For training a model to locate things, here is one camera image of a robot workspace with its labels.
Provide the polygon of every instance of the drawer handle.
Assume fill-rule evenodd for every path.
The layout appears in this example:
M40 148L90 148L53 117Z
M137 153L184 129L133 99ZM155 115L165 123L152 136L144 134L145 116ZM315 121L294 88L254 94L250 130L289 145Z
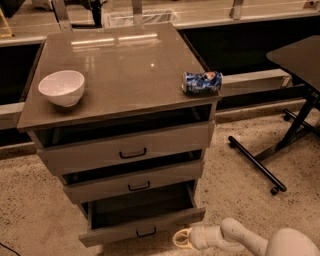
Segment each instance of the drawer handle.
M148 183L146 184L146 186L139 186L139 187L137 187L137 188L132 188L130 184L128 185L128 189L129 189L130 191L137 191L137 190L142 190L142 189L147 189L147 188L150 188L150 181L148 181Z
M121 151L119 152L119 155L122 159L128 159L128 158L133 158L133 157L138 157L138 156L144 156L147 154L147 148L143 148L143 152L133 154L133 155L124 155Z
M147 233L147 234L143 234L143 235L140 235L138 230L136 231L136 233L137 233L137 237L151 236L151 235L154 235L155 233L157 233L157 228L153 227L153 231L151 233Z

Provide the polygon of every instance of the cable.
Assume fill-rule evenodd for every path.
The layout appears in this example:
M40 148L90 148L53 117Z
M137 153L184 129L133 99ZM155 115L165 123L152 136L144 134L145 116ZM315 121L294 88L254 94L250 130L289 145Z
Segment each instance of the cable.
M3 243L0 242L0 245L6 249L8 249L9 251L14 252L15 254L17 254L18 256L21 256L19 253L17 253L16 251L12 250L11 248L9 248L8 246L5 246Z

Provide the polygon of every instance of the metal table leg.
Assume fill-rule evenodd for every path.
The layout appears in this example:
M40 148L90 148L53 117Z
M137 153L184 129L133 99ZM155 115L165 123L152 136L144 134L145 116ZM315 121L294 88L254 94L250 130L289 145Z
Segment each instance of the metal table leg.
M246 150L235 138L232 136L228 137L231 145L236 146L241 153L243 153L258 169L274 184L276 185L271 189L273 195L277 194L279 190L285 192L286 186L281 183L262 163L260 163L248 150Z
M280 191L285 192L287 188L260 162L284 147L292 144L297 139L302 138L310 131L314 132L316 135L320 136L320 131L312 127L310 124L305 122L305 118L310 113L313 107L317 107L319 104L319 95L314 95L314 92L309 91L309 95L307 95L307 101L299 111L299 114L295 116L288 110L284 110L286 113L285 120L292 117L294 121L290 126L289 130L286 132L284 138L274 146L262 151L256 156L253 156L248 150L246 150L234 137L229 136L229 141L232 146L236 146L241 153L243 153L259 170L275 185L274 188L271 189L271 193L273 195L277 194Z

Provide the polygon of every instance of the black table frame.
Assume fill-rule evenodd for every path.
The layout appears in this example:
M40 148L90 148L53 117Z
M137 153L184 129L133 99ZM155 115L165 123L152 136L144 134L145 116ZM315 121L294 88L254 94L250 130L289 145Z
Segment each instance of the black table frame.
M306 117L308 116L308 114L313 108L317 108L320 110L320 93L319 93L319 90L314 88L314 86L310 85L308 82L303 80L303 83L304 83L303 97L306 99L306 102L300 109L299 114L297 116L287 109L284 110L285 112L284 119L286 121L289 121L290 118L293 118L294 121L280 142L262 151L256 156L253 156L234 137L232 136L228 137L230 141L230 145L232 147L238 148L240 152L243 153L275 185L275 187L273 187L270 191L273 195L276 195L279 191L285 192L287 188L261 163L261 161L267 159L268 157L272 156L279 150L292 144L293 142L302 138L303 136L305 136L310 132L320 137L320 131L314 128L312 125L305 122Z

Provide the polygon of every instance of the open drawer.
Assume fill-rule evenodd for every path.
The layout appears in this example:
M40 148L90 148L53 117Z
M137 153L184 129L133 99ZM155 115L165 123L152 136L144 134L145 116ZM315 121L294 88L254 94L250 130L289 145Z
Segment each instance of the open drawer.
M202 150L65 175L64 192L74 204L195 180Z
M88 232L79 239L90 247L201 221L205 209L195 205L193 184L178 183L91 202Z
M59 176L206 148L212 136L209 126L202 122L44 148L38 155L49 171Z

